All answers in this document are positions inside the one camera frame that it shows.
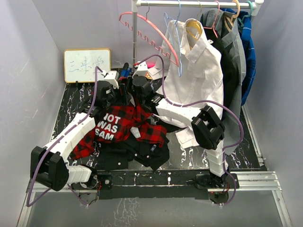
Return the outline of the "red black plaid shirt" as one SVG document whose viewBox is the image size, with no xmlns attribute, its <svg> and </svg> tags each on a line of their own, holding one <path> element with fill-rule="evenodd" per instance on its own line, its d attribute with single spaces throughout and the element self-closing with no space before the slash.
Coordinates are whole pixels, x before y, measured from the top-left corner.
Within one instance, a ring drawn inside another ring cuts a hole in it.
<svg viewBox="0 0 303 227">
<path fill-rule="evenodd" d="M 137 105 L 112 106 L 102 112 L 95 128 L 89 131 L 76 145 L 70 154 L 72 160 L 88 157 L 93 154 L 93 143 L 118 143 L 127 140 L 131 135 L 131 129 L 137 128 L 140 137 L 139 142 L 156 144 L 163 147 L 168 141 L 167 130 L 161 125 L 151 125 L 148 122 L 150 113 Z"/>
</svg>

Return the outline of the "light blue wire hanger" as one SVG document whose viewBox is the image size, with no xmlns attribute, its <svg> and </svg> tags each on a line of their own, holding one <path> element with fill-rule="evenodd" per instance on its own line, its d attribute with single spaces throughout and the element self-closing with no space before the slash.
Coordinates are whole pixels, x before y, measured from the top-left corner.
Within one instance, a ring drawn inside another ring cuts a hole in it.
<svg viewBox="0 0 303 227">
<path fill-rule="evenodd" d="M 180 53 L 180 39 L 179 39 L 179 33 L 178 33 L 178 19 L 181 13 L 181 4 L 180 1 L 178 0 L 178 7 L 179 7 L 179 12 L 177 15 L 177 18 L 174 19 L 172 17 L 170 17 L 166 12 L 164 13 L 164 22 L 166 24 L 166 27 L 169 27 L 169 23 L 171 23 L 171 29 L 175 29 L 175 36 L 173 36 L 171 34 L 170 31 L 168 31 L 169 34 L 169 39 L 171 40 L 171 45 L 174 48 L 177 56 L 178 56 L 178 76 L 181 77 L 182 76 L 182 62 L 181 62 L 181 53 Z"/>
</svg>

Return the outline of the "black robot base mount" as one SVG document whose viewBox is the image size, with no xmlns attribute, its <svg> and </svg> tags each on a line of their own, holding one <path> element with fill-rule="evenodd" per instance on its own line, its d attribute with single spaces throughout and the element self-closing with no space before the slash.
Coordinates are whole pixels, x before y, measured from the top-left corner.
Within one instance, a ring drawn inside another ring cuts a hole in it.
<svg viewBox="0 0 303 227">
<path fill-rule="evenodd" d="M 239 189 L 235 173 L 218 177 L 208 170 L 98 171 L 100 199 L 195 198 L 207 200 L 209 194 Z"/>
</svg>

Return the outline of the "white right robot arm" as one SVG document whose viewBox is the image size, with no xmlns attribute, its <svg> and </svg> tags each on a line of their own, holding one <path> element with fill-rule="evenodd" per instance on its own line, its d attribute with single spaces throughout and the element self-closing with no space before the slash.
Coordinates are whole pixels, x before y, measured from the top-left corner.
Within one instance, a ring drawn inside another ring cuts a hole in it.
<svg viewBox="0 0 303 227">
<path fill-rule="evenodd" d="M 209 183 L 218 188 L 227 184 L 228 164 L 223 149 L 225 126 L 210 106 L 212 101 L 205 102 L 202 108 L 173 103 L 164 95 L 154 93 L 147 78 L 138 75 L 126 79 L 126 90 L 146 112 L 175 126 L 180 122 L 180 128 L 187 128 L 182 131 L 184 135 L 180 136 L 181 144 L 193 137 L 197 145 L 206 150 L 209 160 Z"/>
</svg>

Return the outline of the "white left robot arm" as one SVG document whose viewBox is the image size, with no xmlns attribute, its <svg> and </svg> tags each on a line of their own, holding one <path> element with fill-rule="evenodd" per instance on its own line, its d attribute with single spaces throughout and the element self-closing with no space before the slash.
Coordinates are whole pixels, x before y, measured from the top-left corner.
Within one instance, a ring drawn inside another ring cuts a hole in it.
<svg viewBox="0 0 303 227">
<path fill-rule="evenodd" d="M 98 183 L 93 169 L 84 165 L 71 166 L 68 159 L 90 155 L 84 145 L 93 142 L 112 143 L 127 137 L 125 117 L 118 111 L 128 108 L 131 100 L 127 79 L 99 80 L 92 95 L 84 99 L 74 119 L 60 134 L 43 147 L 31 152 L 32 182 L 60 191 L 66 184 L 82 183 L 92 189 Z"/>
</svg>

